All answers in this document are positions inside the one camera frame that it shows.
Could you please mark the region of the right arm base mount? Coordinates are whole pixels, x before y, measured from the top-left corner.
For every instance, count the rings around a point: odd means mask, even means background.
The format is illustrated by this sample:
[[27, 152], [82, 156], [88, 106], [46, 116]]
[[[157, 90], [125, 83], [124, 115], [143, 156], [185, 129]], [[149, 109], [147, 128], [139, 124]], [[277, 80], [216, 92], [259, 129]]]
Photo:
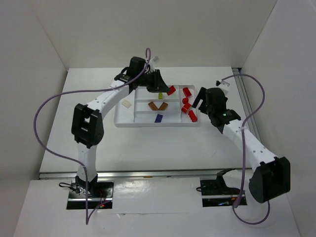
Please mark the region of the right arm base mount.
[[200, 180], [200, 186], [196, 188], [196, 191], [202, 195], [203, 207], [233, 205], [240, 193], [240, 189], [230, 188], [225, 184], [223, 176], [229, 171], [235, 171], [235, 169], [224, 169], [216, 174], [215, 179]]

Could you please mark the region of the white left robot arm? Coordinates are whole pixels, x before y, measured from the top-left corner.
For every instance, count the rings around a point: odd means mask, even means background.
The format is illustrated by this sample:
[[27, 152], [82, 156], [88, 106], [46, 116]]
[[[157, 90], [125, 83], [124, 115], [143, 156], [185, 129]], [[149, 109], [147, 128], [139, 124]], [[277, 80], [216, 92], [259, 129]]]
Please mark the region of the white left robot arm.
[[103, 119], [106, 114], [138, 87], [145, 87], [150, 93], [170, 91], [160, 70], [155, 69], [157, 62], [158, 57], [148, 61], [132, 57], [129, 66], [114, 78], [108, 91], [85, 105], [75, 106], [71, 133], [78, 143], [79, 161], [85, 166], [78, 168], [75, 180], [89, 194], [94, 192], [98, 179], [96, 150], [104, 136]]

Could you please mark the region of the blue lego brick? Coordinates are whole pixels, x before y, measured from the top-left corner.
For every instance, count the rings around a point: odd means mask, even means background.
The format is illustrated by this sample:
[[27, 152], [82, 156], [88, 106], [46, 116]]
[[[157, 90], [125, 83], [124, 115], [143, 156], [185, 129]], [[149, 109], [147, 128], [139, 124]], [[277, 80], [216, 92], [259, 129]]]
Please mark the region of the blue lego brick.
[[160, 123], [162, 121], [163, 115], [161, 114], [157, 114], [156, 119], [155, 119], [155, 123]]

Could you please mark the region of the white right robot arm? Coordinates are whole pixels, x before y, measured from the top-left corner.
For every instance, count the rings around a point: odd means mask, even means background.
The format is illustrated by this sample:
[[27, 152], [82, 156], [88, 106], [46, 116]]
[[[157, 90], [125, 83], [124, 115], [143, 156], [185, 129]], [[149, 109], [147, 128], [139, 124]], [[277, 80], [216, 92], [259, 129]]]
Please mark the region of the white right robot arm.
[[287, 158], [278, 158], [264, 148], [263, 144], [242, 125], [241, 117], [227, 109], [227, 97], [221, 88], [202, 87], [192, 104], [199, 105], [201, 113], [206, 114], [211, 124], [228, 137], [241, 151], [245, 149], [253, 176], [249, 180], [249, 190], [259, 203], [276, 198], [290, 191], [290, 162]]

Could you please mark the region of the white lego brick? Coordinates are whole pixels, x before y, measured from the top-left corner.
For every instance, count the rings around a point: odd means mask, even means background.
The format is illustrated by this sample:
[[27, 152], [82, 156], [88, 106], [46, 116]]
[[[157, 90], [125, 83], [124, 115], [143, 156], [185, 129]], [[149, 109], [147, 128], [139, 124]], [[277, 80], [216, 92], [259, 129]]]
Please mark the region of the white lego brick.
[[132, 104], [127, 100], [123, 100], [121, 104], [127, 109], [129, 109], [132, 106]]

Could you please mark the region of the small red lego brick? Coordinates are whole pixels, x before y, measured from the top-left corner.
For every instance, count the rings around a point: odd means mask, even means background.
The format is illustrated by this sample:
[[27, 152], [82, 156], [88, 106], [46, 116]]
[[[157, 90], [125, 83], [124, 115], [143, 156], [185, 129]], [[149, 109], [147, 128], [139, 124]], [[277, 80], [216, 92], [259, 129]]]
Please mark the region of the small red lego brick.
[[187, 104], [188, 102], [189, 102], [188, 97], [185, 97], [185, 98], [182, 99], [182, 103], [183, 104]]

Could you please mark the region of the brown lego plate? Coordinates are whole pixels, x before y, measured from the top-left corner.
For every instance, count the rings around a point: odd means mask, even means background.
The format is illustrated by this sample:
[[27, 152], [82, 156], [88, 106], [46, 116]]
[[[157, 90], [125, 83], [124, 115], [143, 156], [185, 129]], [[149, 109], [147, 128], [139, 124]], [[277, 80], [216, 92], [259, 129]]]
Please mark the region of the brown lego plate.
[[152, 111], [159, 111], [159, 110], [158, 110], [158, 107], [155, 105], [154, 102], [150, 102], [150, 103], [148, 104], [148, 106], [150, 107], [150, 109], [151, 109]]
[[163, 102], [158, 110], [165, 111], [167, 109], [167, 107], [168, 107], [168, 104], [166, 102]]

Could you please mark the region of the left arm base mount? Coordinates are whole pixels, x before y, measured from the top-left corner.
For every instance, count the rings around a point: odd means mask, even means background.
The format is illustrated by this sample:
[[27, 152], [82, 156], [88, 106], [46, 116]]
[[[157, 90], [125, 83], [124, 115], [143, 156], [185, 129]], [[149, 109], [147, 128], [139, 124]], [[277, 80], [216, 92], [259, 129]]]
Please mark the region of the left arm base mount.
[[[67, 210], [81, 210], [85, 209], [85, 190], [76, 183], [60, 182], [60, 188], [67, 188], [69, 190]], [[112, 209], [113, 207], [113, 193], [114, 182], [98, 182], [96, 186], [89, 191], [88, 209], [93, 210], [99, 206], [99, 209]]]

